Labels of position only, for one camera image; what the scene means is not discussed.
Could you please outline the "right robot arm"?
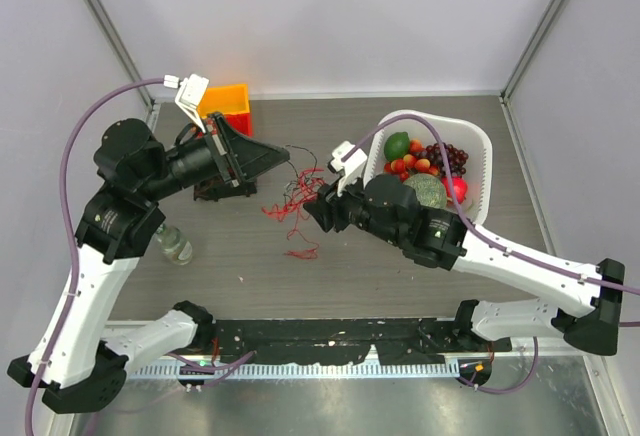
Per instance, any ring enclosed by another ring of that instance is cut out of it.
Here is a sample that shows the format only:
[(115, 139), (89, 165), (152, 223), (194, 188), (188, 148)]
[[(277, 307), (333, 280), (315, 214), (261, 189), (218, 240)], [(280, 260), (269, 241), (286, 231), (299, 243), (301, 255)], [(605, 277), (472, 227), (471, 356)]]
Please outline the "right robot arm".
[(399, 248), (415, 264), (487, 277), (530, 299), (461, 302), (451, 327), (457, 347), (503, 338), (560, 338), (575, 349), (613, 356), (618, 349), (623, 264), (577, 263), (504, 239), (446, 209), (420, 204), (397, 177), (323, 185), (304, 209), (325, 231), (354, 226)]

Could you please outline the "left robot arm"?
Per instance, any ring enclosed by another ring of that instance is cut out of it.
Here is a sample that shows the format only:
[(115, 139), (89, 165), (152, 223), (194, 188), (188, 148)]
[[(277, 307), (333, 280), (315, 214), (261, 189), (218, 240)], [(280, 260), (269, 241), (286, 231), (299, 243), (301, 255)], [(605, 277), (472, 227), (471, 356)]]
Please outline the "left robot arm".
[(213, 316), (189, 301), (125, 336), (102, 331), (124, 283), (165, 221), (162, 199), (206, 181), (219, 186), (252, 182), (287, 162), (289, 152), (237, 132), (219, 113), (213, 133), (165, 149), (146, 123), (111, 125), (94, 155), (104, 184), (87, 203), (72, 236), (72, 269), (51, 323), (38, 346), (10, 362), (7, 374), (42, 390), (56, 414), (106, 408), (128, 376), (175, 350), (205, 353), (215, 338)]

